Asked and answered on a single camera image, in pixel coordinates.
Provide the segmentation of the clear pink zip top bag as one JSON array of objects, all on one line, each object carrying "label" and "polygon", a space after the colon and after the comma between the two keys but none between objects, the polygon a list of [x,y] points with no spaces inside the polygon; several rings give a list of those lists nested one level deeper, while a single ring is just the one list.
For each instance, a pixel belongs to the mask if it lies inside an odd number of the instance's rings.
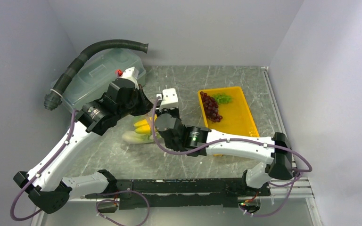
[{"label": "clear pink zip top bag", "polygon": [[152,120],[152,112],[148,112],[143,116],[137,116],[133,123],[133,129],[123,132],[122,140],[135,145],[154,143],[151,123],[156,119],[157,115],[155,114]]}]

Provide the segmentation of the yellow plastic tray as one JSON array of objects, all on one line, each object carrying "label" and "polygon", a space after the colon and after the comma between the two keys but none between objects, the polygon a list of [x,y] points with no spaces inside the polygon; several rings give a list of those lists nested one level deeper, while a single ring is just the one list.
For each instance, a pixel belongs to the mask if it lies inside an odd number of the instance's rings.
[{"label": "yellow plastic tray", "polygon": [[[232,96],[232,102],[229,104],[218,104],[219,114],[223,117],[220,122],[209,121],[203,109],[200,99],[200,91],[207,93],[213,97],[215,94],[225,93]],[[224,87],[214,89],[202,89],[197,92],[201,112],[204,117],[205,127],[216,130],[223,134],[232,134],[245,137],[260,137],[256,124],[254,122],[251,111],[248,107],[245,94],[241,87]]]}]

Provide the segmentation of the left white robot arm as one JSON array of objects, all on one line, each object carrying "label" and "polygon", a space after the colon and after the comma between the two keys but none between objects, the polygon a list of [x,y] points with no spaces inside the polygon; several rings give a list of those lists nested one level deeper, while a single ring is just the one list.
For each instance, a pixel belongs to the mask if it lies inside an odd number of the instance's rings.
[{"label": "left white robot arm", "polygon": [[67,178],[66,173],[76,157],[119,120],[127,115],[144,115],[152,107],[141,85],[130,79],[115,79],[100,98],[73,113],[70,129],[60,142],[34,168],[16,173],[14,181],[47,214],[84,195],[112,197],[117,191],[117,180],[107,170],[76,178]]}]

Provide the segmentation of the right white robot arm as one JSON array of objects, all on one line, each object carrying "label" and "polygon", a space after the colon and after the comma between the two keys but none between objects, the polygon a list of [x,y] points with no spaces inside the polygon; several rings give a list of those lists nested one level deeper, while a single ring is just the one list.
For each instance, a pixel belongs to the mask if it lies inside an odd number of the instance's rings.
[{"label": "right white robot arm", "polygon": [[242,176],[241,190],[246,195],[253,195],[272,179],[290,180],[294,177],[292,154],[282,133],[276,133],[274,137],[227,134],[205,127],[186,126],[168,113],[159,115],[153,125],[164,139],[162,149],[167,153],[193,157],[229,155],[258,161]]}]

